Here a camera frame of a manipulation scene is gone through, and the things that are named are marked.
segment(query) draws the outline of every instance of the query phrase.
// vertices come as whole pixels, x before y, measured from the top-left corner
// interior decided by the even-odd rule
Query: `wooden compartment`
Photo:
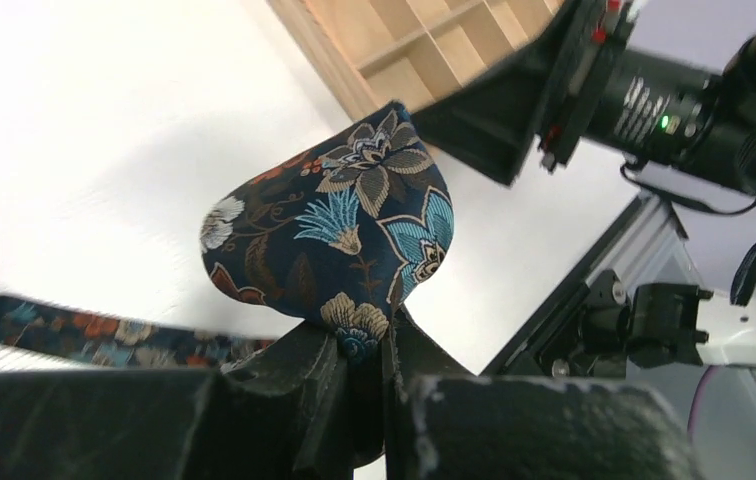
[[[561,0],[268,0],[353,119],[416,110],[520,48]]]

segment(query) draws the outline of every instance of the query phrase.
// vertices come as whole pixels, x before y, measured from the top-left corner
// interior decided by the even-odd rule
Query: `dark blue floral fabric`
[[[453,233],[443,177],[393,102],[222,199],[201,248],[226,295],[334,332],[357,363]]]
[[[0,295],[0,345],[110,367],[221,367],[271,341],[167,328]]]

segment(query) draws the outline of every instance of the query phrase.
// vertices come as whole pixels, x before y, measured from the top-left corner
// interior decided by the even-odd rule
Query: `necktie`
[[[223,198],[201,248],[223,293],[333,332],[357,364],[437,271],[453,233],[445,181],[391,102]]]

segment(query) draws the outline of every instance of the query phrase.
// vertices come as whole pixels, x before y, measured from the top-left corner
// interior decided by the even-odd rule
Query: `wooden tray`
[[[269,0],[357,120],[417,110],[534,38],[562,0]]]

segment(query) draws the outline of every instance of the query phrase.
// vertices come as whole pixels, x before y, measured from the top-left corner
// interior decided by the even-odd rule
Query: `purple cable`
[[[719,371],[715,365],[711,365],[702,373],[702,378],[696,385],[696,393],[693,394],[693,402],[690,404],[690,415],[687,417],[687,436],[693,440],[693,431],[696,429],[696,417],[699,415],[702,398],[705,396],[705,385],[711,381],[711,377]]]

